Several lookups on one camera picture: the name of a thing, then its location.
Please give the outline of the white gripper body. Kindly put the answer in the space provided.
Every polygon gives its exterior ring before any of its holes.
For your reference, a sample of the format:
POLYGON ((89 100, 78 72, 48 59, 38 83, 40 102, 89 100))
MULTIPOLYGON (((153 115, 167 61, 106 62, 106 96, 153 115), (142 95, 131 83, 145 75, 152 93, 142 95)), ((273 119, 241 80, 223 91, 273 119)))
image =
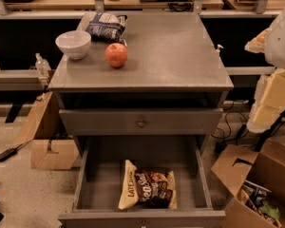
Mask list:
POLYGON ((269 30, 266 28, 259 35, 249 41, 244 49, 252 53, 264 53, 269 30))

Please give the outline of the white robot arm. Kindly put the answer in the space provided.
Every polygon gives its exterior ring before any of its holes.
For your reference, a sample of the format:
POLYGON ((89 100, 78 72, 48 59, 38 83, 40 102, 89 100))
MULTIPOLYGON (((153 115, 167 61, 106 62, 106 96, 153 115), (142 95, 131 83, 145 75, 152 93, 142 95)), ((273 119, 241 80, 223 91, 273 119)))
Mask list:
POLYGON ((252 53, 263 53, 267 63, 285 68, 285 8, 272 24, 249 41, 244 49, 252 53))

